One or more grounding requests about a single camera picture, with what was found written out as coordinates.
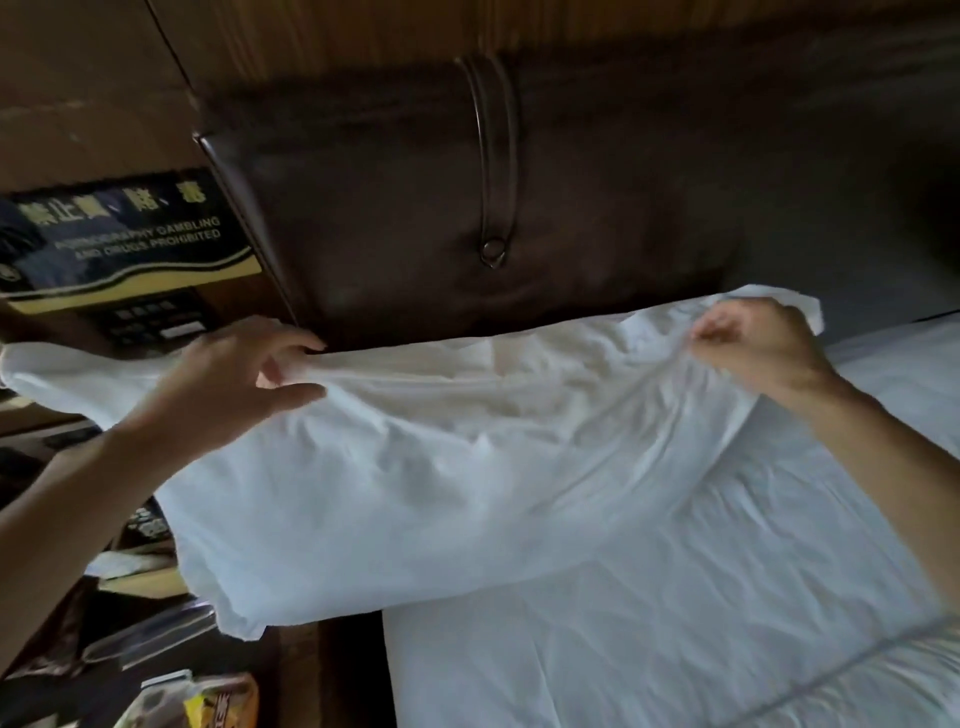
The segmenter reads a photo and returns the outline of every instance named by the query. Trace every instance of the bed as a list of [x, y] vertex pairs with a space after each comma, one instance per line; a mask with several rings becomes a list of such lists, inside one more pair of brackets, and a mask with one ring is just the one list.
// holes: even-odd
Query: bed
[[[960, 315], [829, 349], [960, 454]], [[770, 401], [653, 532], [571, 570], [384, 612], [400, 728], [918, 726], [960, 716], [957, 623]]]

